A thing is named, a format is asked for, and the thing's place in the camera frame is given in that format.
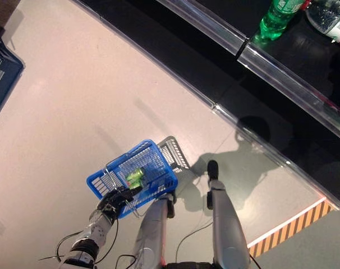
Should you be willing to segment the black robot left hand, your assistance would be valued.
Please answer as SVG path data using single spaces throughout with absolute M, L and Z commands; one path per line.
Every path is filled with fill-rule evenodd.
M 123 208 L 134 200 L 134 197 L 142 191 L 142 186 L 136 188 L 119 187 L 108 192 L 98 203 L 99 210 L 113 224 L 120 216 Z

